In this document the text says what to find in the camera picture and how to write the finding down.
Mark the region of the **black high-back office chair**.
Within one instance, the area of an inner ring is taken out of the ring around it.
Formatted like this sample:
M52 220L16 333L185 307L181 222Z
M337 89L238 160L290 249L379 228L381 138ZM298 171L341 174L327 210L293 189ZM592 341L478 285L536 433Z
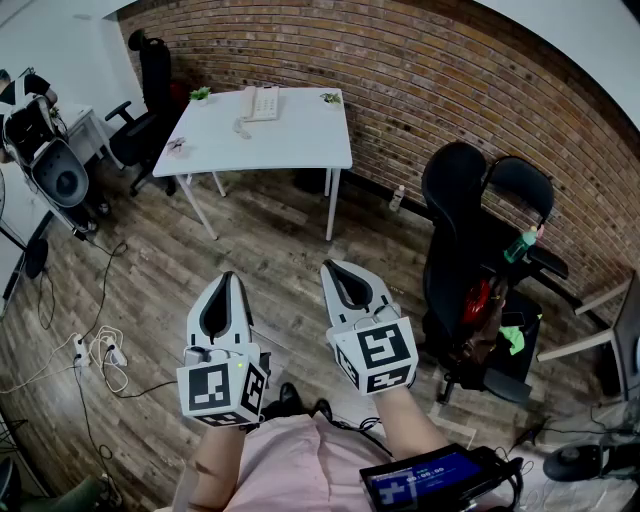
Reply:
M124 125L109 140L109 148L123 165L139 165L141 171L129 187L134 197L139 184L153 171L179 118L177 104L171 96L171 58L160 38L148 38L142 29L134 31L128 47L139 56L142 93L146 112L132 117L126 101L113 109L105 119L119 116Z

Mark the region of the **beige telephone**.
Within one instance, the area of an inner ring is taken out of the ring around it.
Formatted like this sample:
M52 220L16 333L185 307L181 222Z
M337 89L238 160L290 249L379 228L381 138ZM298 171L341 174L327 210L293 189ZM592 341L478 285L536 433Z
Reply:
M242 121L272 121L278 118L279 111L279 88L269 87L246 87L241 94Z

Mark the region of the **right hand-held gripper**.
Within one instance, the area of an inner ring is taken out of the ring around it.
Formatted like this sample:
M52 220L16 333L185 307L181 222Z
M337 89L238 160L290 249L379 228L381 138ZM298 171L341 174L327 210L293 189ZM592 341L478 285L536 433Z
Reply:
M410 386L419 361L416 342L409 318L391 303L384 281L361 266L335 259L323 263L321 280L334 326L327 330L327 340L358 392L367 396Z

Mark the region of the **green cloth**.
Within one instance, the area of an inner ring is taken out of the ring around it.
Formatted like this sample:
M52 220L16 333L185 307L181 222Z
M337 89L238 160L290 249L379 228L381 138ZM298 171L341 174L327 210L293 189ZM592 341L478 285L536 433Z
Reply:
M509 352L516 355L525 348L525 337L539 323L542 314L535 314L531 322L527 322L521 312L506 312L502 315L498 332L511 344Z

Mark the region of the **person's left forearm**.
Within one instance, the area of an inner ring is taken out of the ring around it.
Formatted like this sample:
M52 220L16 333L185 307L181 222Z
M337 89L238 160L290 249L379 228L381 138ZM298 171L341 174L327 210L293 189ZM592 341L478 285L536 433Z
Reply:
M223 512L238 483L246 430L208 427L192 456L198 474L189 505L197 512Z

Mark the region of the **red container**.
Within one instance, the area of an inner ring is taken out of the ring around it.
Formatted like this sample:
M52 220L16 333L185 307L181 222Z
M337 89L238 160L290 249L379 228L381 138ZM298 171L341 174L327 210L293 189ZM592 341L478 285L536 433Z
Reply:
M182 82L171 81L170 95L176 111L182 114L190 101L190 91L188 90L188 87Z

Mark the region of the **person's pink shirt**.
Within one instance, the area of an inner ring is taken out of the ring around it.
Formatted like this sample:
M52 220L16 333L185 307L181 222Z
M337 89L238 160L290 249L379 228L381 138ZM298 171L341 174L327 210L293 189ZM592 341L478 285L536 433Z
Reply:
M390 461L320 414L276 418L247 436L224 512L371 512L360 471Z

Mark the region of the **black wrist display device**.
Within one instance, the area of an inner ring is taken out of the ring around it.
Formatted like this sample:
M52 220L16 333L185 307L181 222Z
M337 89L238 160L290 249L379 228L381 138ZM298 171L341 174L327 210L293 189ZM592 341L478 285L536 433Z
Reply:
M374 512L515 512L523 490L521 457L458 444L362 469Z

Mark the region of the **brown bag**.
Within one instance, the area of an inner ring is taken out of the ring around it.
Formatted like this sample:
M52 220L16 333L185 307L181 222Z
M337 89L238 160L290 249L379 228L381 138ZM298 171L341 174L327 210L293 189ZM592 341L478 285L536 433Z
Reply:
M492 286L492 305L489 315L480 328L460 323L461 333L454 340L449 352L449 356L456 364L482 365L496 346L502 310L506 302L508 280L493 277L489 281Z

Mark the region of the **white table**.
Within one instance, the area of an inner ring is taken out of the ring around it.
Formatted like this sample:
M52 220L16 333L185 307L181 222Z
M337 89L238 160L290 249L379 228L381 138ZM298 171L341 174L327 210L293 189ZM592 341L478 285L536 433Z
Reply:
M279 88L278 118L247 122L240 119L242 91L212 94L205 106L190 103L169 141L184 137L191 147L186 158L171 158L166 146L152 174L177 180L209 236L217 233L208 222L188 178L208 173L220 192L219 175L236 171L323 169L324 194L329 198L327 240L333 236L341 174L353 165L344 108L328 109L320 95L339 92L326 88Z

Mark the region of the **black mesh office chair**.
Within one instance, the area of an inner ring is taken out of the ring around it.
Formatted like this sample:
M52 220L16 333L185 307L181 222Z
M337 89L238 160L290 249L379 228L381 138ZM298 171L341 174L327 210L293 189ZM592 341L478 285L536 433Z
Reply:
M508 264L500 252L498 229L481 206L482 178L486 160L466 142L449 143L428 161L422 177L422 193L433 216L434 233L423 274L427 311L422 320L424 349L445 370L445 389L440 403L449 401L456 386L487 391L505 401L525 404L531 394L526 378L536 346L540 321L525 337L525 348L511 355L511 344L498 332L495 348L482 365L456 364L449 352L461 333L464 300L479 280L506 278L508 291L502 315L521 312L527 322L541 307L515 290L508 277Z

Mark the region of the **white-legged desk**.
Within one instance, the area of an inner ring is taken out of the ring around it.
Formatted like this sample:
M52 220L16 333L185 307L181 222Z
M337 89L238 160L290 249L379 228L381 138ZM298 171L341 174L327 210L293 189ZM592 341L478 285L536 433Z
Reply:
M618 295L622 295L623 300L611 327L559 348L541 351L536 355L536 359L538 362L550 361L610 344L621 395L628 401L640 397L640 275L634 271L630 279L580 306L575 310L575 314L589 312Z

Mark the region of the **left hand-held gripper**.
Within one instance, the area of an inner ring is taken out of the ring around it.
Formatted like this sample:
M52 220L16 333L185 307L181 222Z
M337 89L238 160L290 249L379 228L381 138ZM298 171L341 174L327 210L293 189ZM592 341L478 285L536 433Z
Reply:
M223 273L201 293L187 318L184 365L176 370L184 416L211 427L261 422L271 354L255 343L203 349L249 343L252 326L246 289L235 273Z

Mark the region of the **grey shell chair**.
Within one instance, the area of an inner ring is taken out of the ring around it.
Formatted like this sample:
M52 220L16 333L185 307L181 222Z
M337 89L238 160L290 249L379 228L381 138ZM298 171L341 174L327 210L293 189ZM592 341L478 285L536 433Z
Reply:
M3 114L3 143L50 202L72 208L84 201L88 175L53 122L45 97L16 97Z

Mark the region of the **person's right forearm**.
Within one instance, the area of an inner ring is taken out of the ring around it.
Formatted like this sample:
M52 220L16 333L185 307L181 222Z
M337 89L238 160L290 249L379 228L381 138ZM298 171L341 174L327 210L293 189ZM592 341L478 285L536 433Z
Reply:
M420 409L406 387L395 387L372 396L392 456L396 460L430 453L449 441Z

